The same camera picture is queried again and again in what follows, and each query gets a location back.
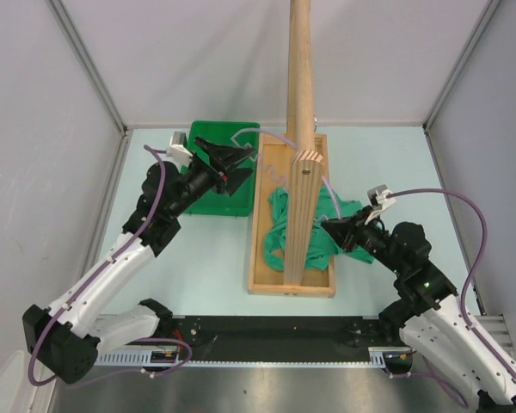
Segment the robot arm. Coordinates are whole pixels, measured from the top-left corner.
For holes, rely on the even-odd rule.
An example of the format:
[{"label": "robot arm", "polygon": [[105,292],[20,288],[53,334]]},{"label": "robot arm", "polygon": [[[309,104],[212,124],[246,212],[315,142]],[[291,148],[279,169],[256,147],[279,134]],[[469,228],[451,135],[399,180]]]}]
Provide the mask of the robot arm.
[{"label": "robot arm", "polygon": [[[96,319],[133,275],[172,241],[180,230],[180,214],[211,189],[231,196],[252,174],[252,169],[238,167],[255,153],[253,148],[215,145],[201,138],[195,143],[210,162],[187,151],[185,135],[175,134],[166,153],[187,166],[187,172],[180,174],[171,162],[152,165],[136,211],[107,256],[46,309],[32,305],[23,315],[29,353],[37,349],[36,358],[65,383],[80,380],[100,353],[144,337],[170,333],[165,325],[170,311],[152,299],[107,320]],[[159,193],[162,166],[165,182]],[[157,208],[151,213],[157,199]]]},{"label": "robot arm", "polygon": [[369,192],[371,206],[352,217],[322,222],[344,250],[361,247],[396,275],[401,297],[380,313],[402,341],[425,355],[453,384],[492,410],[516,411],[516,377],[503,366],[514,361],[477,322],[464,321],[457,288],[430,262],[432,246],[421,225],[402,222],[390,234],[379,218],[394,202],[387,187]]}]

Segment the wooden beam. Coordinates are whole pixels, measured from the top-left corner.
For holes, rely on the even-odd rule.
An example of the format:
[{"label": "wooden beam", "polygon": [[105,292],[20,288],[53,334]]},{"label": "wooden beam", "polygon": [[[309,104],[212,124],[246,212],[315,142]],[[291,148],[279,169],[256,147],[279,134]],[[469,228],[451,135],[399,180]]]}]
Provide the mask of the wooden beam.
[{"label": "wooden beam", "polygon": [[315,151],[310,44],[310,0],[291,0],[287,135],[297,153],[289,175],[286,230],[286,285],[300,285],[323,175],[323,157]]}]

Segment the gray wall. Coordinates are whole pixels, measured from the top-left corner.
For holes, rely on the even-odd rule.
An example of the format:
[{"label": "gray wall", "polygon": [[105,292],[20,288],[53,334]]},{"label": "gray wall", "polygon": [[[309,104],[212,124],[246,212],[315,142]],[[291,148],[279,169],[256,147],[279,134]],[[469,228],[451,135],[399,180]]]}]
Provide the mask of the gray wall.
[{"label": "gray wall", "polygon": [[[0,370],[22,313],[79,276],[119,141],[46,2],[0,2]],[[23,354],[6,398],[30,391]]]},{"label": "gray wall", "polygon": [[[503,2],[431,135],[445,185],[486,215],[477,283],[488,312],[504,314],[516,347],[516,0]],[[475,256],[477,218],[455,207],[464,246]]]}]

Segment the green cloth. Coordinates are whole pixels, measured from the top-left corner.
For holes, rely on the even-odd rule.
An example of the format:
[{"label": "green cloth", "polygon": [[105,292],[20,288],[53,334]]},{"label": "green cloth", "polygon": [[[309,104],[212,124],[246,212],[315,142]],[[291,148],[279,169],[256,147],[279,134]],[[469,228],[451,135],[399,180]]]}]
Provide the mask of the green cloth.
[{"label": "green cloth", "polygon": [[[341,200],[338,195],[335,194],[335,196],[341,207],[343,217],[353,215],[362,207],[361,202],[358,200]],[[273,227],[264,239],[264,261],[271,268],[282,271],[284,268],[283,260],[275,256],[273,252],[279,248],[285,251],[288,193],[284,188],[277,188],[269,197],[269,202],[272,204]],[[332,255],[344,253],[321,227],[321,221],[326,219],[325,216],[330,219],[336,218],[336,210],[330,198],[329,191],[322,186],[319,192],[319,201],[317,202],[316,220],[311,229],[310,247],[308,248],[308,256],[306,257],[305,264],[306,268],[319,268],[324,270],[329,265],[329,260]],[[353,252],[348,252],[346,255],[367,263],[371,263],[374,260],[361,248]]]}]

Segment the white wall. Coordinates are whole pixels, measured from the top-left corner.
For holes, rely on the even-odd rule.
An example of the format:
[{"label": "white wall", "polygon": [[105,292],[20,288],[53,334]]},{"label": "white wall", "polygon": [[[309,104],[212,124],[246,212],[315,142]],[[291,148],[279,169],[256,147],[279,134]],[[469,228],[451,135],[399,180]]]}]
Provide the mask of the white wall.
[{"label": "white wall", "polygon": [[79,275],[119,139],[46,2],[0,2],[0,369]]},{"label": "white wall", "polygon": [[[516,347],[516,0],[503,2],[432,139],[445,185],[477,201],[486,215],[488,246],[477,282],[489,312],[504,314]],[[475,256],[477,219],[455,207]]]},{"label": "white wall", "polygon": [[[125,122],[283,123],[289,0],[64,0]],[[420,125],[487,0],[312,0],[316,115]]]}]

